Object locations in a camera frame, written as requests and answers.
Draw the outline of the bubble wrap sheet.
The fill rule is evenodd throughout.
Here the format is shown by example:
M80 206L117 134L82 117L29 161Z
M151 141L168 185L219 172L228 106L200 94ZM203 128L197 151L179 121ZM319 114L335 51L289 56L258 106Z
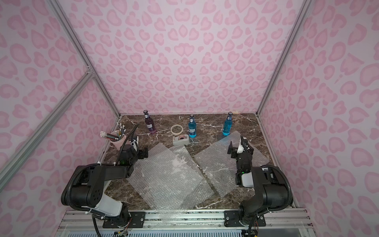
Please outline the bubble wrap sheet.
M232 132L194 156L213 187L224 197L238 186L235 184L236 161L227 154L230 143L237 147L240 133Z
M214 194L184 146L157 144L135 164L128 182L155 210L190 209Z

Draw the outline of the blue bottle with label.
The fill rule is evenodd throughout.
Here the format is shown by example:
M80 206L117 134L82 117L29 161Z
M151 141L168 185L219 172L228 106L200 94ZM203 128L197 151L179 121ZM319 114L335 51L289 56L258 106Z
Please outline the blue bottle with label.
M195 138L197 134L196 134L196 122L195 122L194 114L190 114L188 126L189 126L189 130L188 130L189 137Z

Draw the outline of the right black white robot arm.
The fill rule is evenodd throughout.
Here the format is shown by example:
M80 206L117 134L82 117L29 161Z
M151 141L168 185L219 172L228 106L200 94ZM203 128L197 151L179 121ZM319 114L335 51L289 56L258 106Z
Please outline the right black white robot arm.
M236 185L255 191L254 196L242 201L238 208L239 224L260 224L264 214L292 205L292 188L285 174L277 166L253 166L254 148L245 137L240 137L238 147L230 143L228 154L236 161Z

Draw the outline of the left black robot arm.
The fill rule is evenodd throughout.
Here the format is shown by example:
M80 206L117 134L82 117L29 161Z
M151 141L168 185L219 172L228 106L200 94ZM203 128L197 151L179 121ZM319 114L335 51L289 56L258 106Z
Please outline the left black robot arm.
M116 161L78 166L61 195L61 203L91 214L93 221L103 220L104 228L127 227L132 217L127 204L104 194L107 181L129 178L138 160L148 157L148 149L140 148L135 125L126 136Z

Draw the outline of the pink pen cup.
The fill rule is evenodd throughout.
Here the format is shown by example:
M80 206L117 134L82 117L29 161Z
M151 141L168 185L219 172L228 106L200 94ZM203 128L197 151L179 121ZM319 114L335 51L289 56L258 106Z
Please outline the pink pen cup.
M119 151L120 148L122 147L126 135L124 133L120 133L120 130L115 130L111 133L111 135L118 136L121 134L121 138L119 138L117 141L111 141L111 144Z

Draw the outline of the blue glass bottle right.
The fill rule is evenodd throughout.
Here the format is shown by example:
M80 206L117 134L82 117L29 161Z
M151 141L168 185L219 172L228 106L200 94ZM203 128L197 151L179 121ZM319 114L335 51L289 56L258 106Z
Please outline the blue glass bottle right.
M224 122L224 127L223 127L224 136L228 136L231 133L232 125L233 125L233 113L228 112L228 116Z

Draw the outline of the purple glass bottle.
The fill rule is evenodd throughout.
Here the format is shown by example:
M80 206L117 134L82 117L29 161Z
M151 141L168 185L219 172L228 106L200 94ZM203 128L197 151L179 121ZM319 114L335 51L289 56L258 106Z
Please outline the purple glass bottle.
M153 119L151 118L148 110L144 110L143 111L144 113L144 117L145 117L145 124L147 126L147 129L149 131L150 134L154 134L156 133L156 127L155 127L155 124L154 124L154 121Z

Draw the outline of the beige masking tape roll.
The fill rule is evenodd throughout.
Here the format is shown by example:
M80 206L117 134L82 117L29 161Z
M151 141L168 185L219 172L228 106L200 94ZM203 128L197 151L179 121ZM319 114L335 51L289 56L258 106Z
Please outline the beige masking tape roll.
M180 125L180 124L175 124L173 126L171 126L170 128L170 132L174 135L174 136L179 136L183 133L184 129L183 127Z

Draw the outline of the white tape dispenser pink roll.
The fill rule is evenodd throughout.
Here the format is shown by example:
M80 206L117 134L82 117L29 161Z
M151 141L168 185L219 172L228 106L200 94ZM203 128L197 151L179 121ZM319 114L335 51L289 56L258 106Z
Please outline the white tape dispenser pink roll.
M188 134L182 134L182 135L173 137L174 146L180 146L180 145L186 146L189 144L190 144L190 138Z

